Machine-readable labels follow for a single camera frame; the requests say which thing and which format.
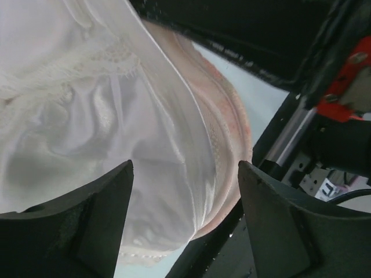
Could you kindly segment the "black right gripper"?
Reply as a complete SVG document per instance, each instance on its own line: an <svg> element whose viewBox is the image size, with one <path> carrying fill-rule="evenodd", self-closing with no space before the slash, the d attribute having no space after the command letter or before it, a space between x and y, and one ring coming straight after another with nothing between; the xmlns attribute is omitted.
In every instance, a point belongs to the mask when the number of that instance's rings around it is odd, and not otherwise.
<svg viewBox="0 0 371 278"><path fill-rule="evenodd" d="M283 1L268 26L283 43L288 96L254 148L253 164L311 191L321 174L370 177L370 2Z"/></svg>

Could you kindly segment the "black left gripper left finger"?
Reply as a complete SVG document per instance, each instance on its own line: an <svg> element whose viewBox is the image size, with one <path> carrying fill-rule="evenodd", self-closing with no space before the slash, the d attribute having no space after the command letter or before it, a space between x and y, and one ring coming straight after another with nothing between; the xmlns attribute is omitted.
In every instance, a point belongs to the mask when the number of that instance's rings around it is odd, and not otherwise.
<svg viewBox="0 0 371 278"><path fill-rule="evenodd" d="M113 277L133 185L127 161L61 197L1 215L2 277Z"/></svg>

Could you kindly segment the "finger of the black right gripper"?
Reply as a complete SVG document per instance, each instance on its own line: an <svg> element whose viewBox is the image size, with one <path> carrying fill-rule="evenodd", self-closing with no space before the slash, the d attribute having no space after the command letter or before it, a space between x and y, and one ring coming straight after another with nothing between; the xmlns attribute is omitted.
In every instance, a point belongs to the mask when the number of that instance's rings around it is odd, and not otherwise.
<svg viewBox="0 0 371 278"><path fill-rule="evenodd" d="M168 27L279 89L291 91L337 1L133 1Z"/></svg>

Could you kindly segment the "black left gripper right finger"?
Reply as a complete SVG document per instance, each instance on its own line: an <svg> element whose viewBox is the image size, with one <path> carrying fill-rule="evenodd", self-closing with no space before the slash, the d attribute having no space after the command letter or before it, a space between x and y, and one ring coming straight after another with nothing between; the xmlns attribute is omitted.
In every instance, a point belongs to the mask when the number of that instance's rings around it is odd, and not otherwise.
<svg viewBox="0 0 371 278"><path fill-rule="evenodd" d="M318 200L245 161L238 182L258 277L370 276L370 214Z"/></svg>

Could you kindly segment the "pink tulip mesh laundry bag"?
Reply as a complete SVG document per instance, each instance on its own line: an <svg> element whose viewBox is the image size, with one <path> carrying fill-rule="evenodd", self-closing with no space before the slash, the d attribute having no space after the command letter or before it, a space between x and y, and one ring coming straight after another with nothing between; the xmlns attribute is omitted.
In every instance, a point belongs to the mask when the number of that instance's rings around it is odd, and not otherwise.
<svg viewBox="0 0 371 278"><path fill-rule="evenodd" d="M186 37L145 24L187 81L201 110L216 166L215 183L187 189L169 166L134 162L134 183L118 261L151 266L219 226L236 205L238 163L252 159L246 109L233 85Z"/></svg>

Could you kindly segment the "white satin bra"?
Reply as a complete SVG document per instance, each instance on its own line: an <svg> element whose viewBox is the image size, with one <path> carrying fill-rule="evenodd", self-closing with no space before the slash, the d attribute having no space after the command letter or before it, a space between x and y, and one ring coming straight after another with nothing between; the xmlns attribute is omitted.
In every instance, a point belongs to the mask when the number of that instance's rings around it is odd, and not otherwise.
<svg viewBox="0 0 371 278"><path fill-rule="evenodd" d="M122 245L167 253L213 204L191 90L128 1L1 2L1 211L134 165Z"/></svg>

